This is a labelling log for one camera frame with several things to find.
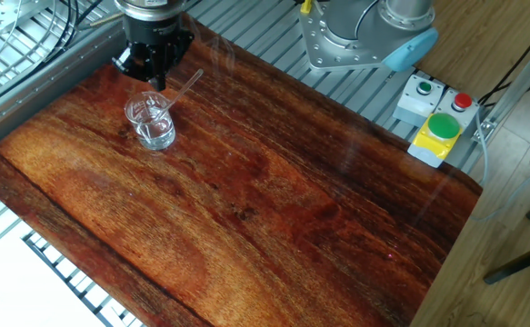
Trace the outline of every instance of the red button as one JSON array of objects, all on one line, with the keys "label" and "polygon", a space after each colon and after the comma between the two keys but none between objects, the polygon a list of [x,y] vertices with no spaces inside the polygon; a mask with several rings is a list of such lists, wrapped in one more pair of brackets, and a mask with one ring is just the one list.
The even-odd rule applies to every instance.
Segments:
[{"label": "red button", "polygon": [[473,99],[468,94],[457,94],[455,96],[455,104],[459,108],[466,109],[473,104]]}]

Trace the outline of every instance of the green button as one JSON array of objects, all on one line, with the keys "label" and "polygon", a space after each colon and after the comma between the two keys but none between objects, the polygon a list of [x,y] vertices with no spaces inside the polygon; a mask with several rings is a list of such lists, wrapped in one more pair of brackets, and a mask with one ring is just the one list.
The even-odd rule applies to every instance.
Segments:
[{"label": "green button", "polygon": [[432,85],[427,82],[420,82],[417,91],[419,94],[430,94],[430,91],[432,91]]},{"label": "green button", "polygon": [[451,139],[461,131],[461,125],[450,114],[433,114],[428,120],[430,131],[441,138]]}]

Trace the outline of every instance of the clear glass cup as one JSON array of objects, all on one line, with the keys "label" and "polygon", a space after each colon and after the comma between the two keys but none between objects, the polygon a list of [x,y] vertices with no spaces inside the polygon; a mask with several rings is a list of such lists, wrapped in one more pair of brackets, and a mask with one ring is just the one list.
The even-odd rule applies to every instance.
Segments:
[{"label": "clear glass cup", "polygon": [[168,112],[171,103],[163,95],[150,91],[134,95],[125,105],[125,115],[144,147],[163,150],[174,142],[174,122]]}]

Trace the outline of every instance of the control box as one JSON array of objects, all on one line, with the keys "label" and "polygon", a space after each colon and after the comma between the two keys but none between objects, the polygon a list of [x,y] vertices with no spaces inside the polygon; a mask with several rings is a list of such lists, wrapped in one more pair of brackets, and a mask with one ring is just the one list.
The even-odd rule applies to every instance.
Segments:
[{"label": "control box", "polygon": [[442,85],[413,74],[408,79],[392,116],[420,127],[436,109],[443,91]]},{"label": "control box", "polygon": [[450,114],[431,114],[422,125],[408,153],[434,168],[446,159],[463,132],[461,125]]},{"label": "control box", "polygon": [[448,89],[412,140],[408,153],[434,168],[440,166],[478,110],[479,104],[468,94]]}]

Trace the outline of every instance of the wood grain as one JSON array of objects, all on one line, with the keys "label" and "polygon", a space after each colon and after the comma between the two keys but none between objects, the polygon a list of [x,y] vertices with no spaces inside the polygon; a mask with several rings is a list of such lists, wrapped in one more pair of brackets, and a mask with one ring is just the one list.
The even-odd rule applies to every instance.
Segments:
[{"label": "wood grain", "polygon": [[139,144],[149,86],[105,66],[0,143],[0,199],[149,325],[408,325],[480,187],[196,29],[174,144]]},{"label": "wood grain", "polygon": [[418,68],[472,96],[491,91],[530,45],[530,0],[435,0],[435,11],[440,39]]}]

